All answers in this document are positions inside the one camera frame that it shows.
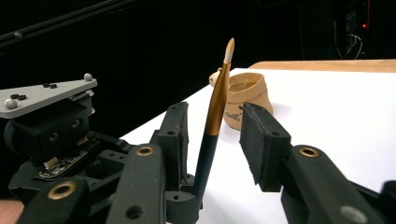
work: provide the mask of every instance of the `white table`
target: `white table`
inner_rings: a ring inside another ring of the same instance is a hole
[[[377,192],[385,181],[396,179],[396,73],[236,68],[231,75],[246,71],[265,75],[274,117],[293,145],[323,150],[346,178]],[[192,175],[212,91],[208,85],[185,100]],[[164,113],[121,139],[147,143],[163,118]],[[280,193],[261,192],[254,185],[239,134],[222,122],[197,223],[287,223]]]

